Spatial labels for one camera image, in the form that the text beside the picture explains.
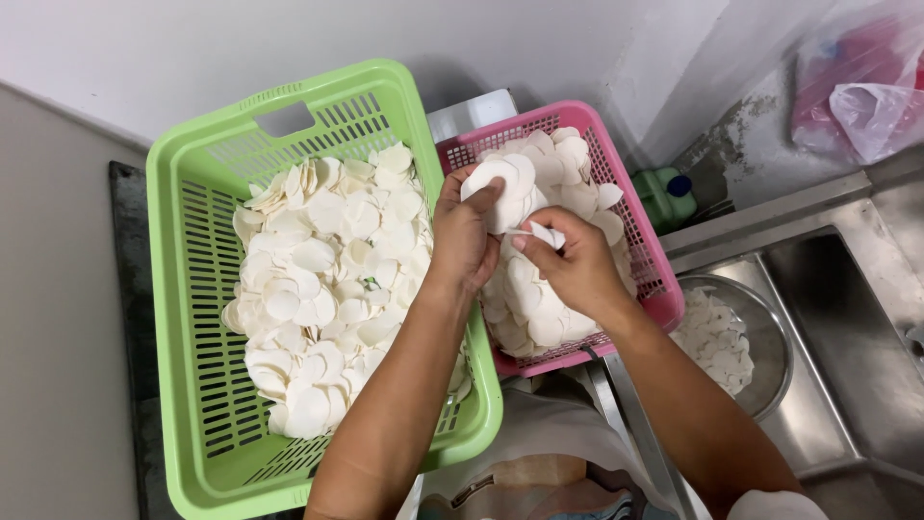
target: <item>green plastic bottle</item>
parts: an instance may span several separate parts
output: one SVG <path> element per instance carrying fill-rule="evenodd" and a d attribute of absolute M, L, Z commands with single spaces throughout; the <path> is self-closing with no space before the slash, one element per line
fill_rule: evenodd
<path fill-rule="evenodd" d="M 632 185 L 658 236 L 676 231 L 696 213 L 693 182 L 676 168 L 640 171 L 632 176 Z"/>

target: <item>forearm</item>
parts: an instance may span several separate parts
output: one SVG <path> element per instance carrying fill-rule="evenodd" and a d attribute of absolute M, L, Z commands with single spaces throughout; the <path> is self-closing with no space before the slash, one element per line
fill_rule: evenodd
<path fill-rule="evenodd" d="M 714 518 L 740 496 L 801 488 L 760 427 L 634 302 L 602 323 L 658 440 Z"/>
<path fill-rule="evenodd" d="M 392 517 L 430 447 L 472 298 L 427 277 L 322 459 L 305 518 Z"/>

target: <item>person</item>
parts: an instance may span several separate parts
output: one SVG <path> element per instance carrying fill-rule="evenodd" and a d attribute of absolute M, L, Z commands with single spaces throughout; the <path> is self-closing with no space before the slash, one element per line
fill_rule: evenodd
<path fill-rule="evenodd" d="M 430 448 L 458 345 L 500 242 L 484 215 L 500 178 L 460 201 L 474 169 L 449 175 L 433 213 L 430 270 L 391 350 L 322 458 L 306 520 L 395 518 Z M 821 520 L 758 425 L 629 296 L 603 232 L 561 207 L 529 220 L 565 234 L 564 253 L 528 235 L 513 245 L 570 308 L 613 340 L 659 442 L 715 520 Z M 504 419 L 481 455 L 424 477 L 418 518 L 678 516 L 580 400 L 505 390 Z"/>

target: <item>white shirt sleeve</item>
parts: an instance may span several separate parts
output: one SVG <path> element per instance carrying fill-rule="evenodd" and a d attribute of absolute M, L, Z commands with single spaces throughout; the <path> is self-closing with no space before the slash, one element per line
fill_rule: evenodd
<path fill-rule="evenodd" d="M 805 495 L 752 490 L 735 502 L 728 520 L 828 520 L 828 517 Z"/>

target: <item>stainless steel sink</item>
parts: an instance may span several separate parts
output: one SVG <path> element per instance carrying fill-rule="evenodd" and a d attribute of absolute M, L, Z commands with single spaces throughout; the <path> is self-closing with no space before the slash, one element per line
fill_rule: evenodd
<path fill-rule="evenodd" d="M 924 358 L 906 337 L 924 322 L 924 162 L 886 166 L 662 240 L 675 272 L 737 280 L 783 318 L 793 379 L 760 426 L 832 520 L 924 518 Z M 625 422 L 654 485 L 685 518 L 708 517 L 618 354 L 602 365 L 619 410 L 608 418 Z"/>

